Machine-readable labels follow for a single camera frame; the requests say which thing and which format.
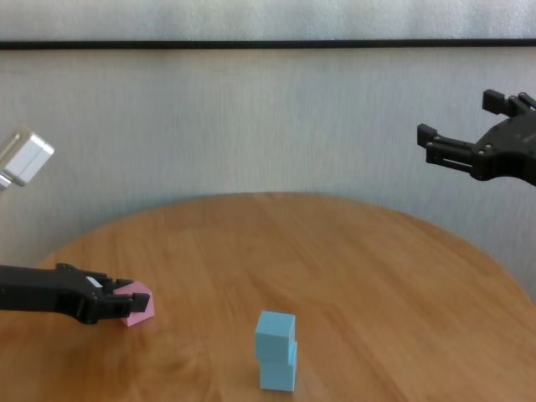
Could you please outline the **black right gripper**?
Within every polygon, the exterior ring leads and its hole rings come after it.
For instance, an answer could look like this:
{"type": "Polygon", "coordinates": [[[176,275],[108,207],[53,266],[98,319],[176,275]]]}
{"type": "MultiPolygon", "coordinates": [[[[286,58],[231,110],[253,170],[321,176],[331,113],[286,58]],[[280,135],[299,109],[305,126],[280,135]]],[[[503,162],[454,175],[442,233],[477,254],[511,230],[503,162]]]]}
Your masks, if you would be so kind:
{"type": "Polygon", "coordinates": [[[425,161],[470,174],[480,181],[518,178],[535,185],[535,99],[526,92],[482,94],[482,109],[508,118],[489,129],[476,144],[444,137],[426,124],[417,126],[417,144],[425,161]]]}

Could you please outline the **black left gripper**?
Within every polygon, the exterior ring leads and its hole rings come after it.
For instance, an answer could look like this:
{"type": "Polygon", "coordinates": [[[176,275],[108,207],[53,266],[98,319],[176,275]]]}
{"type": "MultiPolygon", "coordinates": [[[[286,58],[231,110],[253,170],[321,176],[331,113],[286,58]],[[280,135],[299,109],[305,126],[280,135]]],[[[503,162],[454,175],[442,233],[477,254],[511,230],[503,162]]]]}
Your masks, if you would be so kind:
{"type": "Polygon", "coordinates": [[[5,311],[53,312],[84,324],[100,320],[134,320],[148,310],[148,293],[112,294],[132,280],[112,279],[98,272],[59,263],[53,269],[3,265],[1,308],[5,311]]]}

